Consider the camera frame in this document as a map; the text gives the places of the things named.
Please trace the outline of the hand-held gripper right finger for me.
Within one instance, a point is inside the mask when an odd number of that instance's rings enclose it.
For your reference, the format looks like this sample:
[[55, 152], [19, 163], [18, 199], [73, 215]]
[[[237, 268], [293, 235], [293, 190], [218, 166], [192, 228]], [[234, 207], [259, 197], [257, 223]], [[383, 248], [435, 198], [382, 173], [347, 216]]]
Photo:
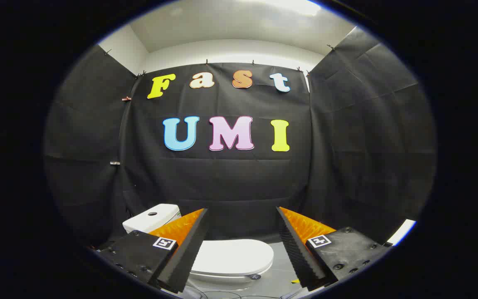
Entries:
[[276, 210], [281, 241], [300, 285], [308, 291], [364, 271], [390, 249], [351, 226], [334, 229], [283, 207]]

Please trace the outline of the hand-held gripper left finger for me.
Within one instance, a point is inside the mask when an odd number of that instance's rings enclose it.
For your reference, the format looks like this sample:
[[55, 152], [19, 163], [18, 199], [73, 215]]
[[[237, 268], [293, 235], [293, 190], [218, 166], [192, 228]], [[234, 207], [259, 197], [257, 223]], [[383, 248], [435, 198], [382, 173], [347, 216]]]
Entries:
[[209, 228], [208, 214], [202, 208], [151, 232], [134, 229], [97, 256], [138, 283], [181, 293]]

